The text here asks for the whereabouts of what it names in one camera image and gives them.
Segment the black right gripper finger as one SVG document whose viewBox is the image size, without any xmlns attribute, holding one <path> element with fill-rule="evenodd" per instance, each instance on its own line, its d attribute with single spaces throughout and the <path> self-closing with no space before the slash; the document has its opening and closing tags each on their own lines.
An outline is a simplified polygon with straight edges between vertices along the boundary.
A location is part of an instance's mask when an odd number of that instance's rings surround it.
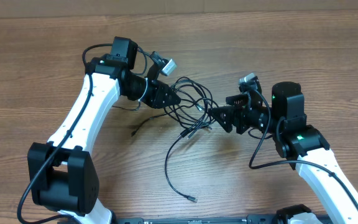
<svg viewBox="0 0 358 224">
<path fill-rule="evenodd" d="M 230 133 L 237 127 L 236 115 L 238 110 L 234 106 L 220 106 L 211 108 L 209 114 L 220 124 L 225 132 Z"/>
<path fill-rule="evenodd" d="M 228 96 L 226 98 L 226 104 L 231 106 L 245 106 L 248 104 L 249 98 L 248 94 Z"/>
</svg>

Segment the black USB-C cable silver plug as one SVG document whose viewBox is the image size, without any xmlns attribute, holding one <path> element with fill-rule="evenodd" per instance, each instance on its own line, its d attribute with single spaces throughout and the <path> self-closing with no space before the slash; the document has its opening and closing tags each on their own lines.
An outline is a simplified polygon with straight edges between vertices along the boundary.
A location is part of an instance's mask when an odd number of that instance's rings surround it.
<svg viewBox="0 0 358 224">
<path fill-rule="evenodd" d="M 170 89 L 181 102 L 165 107 L 166 115 L 185 129 L 212 129 L 216 120 L 209 114 L 209 109 L 218 107 L 218 104 L 208 88 L 188 77 L 180 77 Z"/>
</svg>

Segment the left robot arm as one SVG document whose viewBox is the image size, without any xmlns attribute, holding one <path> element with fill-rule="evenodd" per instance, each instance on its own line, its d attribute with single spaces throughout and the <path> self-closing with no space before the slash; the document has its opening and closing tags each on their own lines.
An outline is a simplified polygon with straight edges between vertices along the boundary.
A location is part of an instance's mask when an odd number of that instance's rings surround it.
<svg viewBox="0 0 358 224">
<path fill-rule="evenodd" d="M 41 222 L 69 218 L 77 223 L 116 223 L 114 212 L 98 198 L 99 178 L 91 154 L 109 110 L 119 99 L 155 109 L 177 105 L 180 97 L 159 75 L 168 76 L 177 65 L 157 52 L 143 52 L 133 40 L 115 37 L 110 53 L 83 60 L 85 77 L 73 107 L 62 125 L 45 143 L 33 143 L 27 153 L 30 182 L 19 201 L 17 218 L 25 223 L 22 207 L 28 195 L 35 204 L 56 212 Z M 136 55 L 152 61 L 134 73 Z"/>
</svg>

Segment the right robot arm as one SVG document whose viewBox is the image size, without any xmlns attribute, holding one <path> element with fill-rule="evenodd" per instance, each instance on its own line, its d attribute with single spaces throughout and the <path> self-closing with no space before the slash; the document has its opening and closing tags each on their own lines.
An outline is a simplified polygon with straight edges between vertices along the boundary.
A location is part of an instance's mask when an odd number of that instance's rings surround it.
<svg viewBox="0 0 358 224">
<path fill-rule="evenodd" d="M 310 186 L 333 223 L 358 223 L 358 192 L 341 170 L 325 137 L 306 122 L 301 86 L 280 82 L 272 87 L 268 103 L 256 82 L 241 83 L 240 94 L 226 98 L 211 116 L 226 132 L 243 134 L 249 128 L 271 134 L 280 161 L 265 167 L 288 164 Z"/>
</svg>

